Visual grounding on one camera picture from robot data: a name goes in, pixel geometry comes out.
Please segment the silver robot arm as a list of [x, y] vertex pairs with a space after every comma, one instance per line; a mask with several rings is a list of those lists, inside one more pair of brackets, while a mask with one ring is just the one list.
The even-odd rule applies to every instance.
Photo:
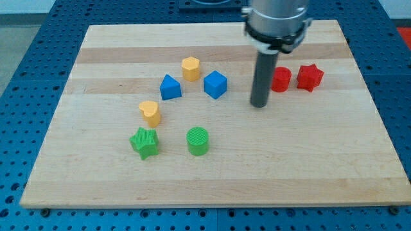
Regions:
[[266, 55], [291, 53], [305, 38], [308, 0], [253, 0], [241, 9], [245, 36]]

